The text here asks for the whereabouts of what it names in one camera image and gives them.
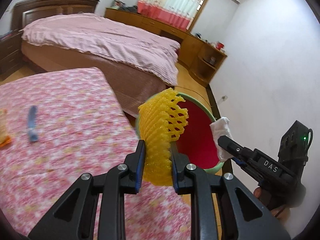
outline electrical outlet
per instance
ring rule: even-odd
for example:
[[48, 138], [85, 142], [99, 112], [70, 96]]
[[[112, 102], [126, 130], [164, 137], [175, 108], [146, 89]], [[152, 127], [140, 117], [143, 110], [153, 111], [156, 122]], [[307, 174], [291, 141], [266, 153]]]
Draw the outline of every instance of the electrical outlet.
[[220, 105], [222, 102], [226, 101], [228, 99], [228, 96], [222, 96], [218, 102], [217, 102], [217, 105]]

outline pink floral mattress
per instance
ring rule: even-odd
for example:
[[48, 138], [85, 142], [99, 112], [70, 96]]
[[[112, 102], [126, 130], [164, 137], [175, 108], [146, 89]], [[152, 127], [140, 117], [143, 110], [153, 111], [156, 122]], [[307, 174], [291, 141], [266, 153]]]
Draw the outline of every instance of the pink floral mattress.
[[[39, 141], [27, 135], [29, 108], [37, 106]], [[0, 86], [12, 143], [0, 148], [0, 208], [28, 235], [84, 172], [99, 175], [135, 151], [138, 139], [97, 68], [38, 74]], [[95, 232], [100, 208], [98, 207]], [[125, 196], [127, 239], [189, 239], [190, 207], [172, 187], [143, 182]]]

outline blue object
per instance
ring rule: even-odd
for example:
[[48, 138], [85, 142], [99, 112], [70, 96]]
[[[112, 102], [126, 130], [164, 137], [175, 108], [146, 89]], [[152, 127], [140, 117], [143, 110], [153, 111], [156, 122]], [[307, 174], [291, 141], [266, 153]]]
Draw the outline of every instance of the blue object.
[[30, 142], [36, 142], [38, 140], [38, 134], [36, 132], [36, 112], [37, 107], [31, 106], [28, 115], [28, 136]]
[[241, 160], [237, 159], [236, 157], [231, 158], [236, 164], [238, 164], [240, 167], [242, 165], [246, 165], [246, 163], [242, 162]]

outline orange package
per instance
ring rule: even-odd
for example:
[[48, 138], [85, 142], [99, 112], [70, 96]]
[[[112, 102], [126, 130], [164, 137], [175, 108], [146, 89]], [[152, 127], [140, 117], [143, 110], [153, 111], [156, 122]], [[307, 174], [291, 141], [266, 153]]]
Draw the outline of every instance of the orange package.
[[7, 132], [7, 110], [0, 109], [0, 147], [11, 142], [11, 138]]

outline curtain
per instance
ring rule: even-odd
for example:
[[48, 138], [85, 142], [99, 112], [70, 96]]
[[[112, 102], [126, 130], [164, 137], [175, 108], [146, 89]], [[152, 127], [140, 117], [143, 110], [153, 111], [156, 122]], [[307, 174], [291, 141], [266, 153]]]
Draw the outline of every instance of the curtain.
[[200, 2], [201, 0], [139, 0], [138, 13], [185, 31]]

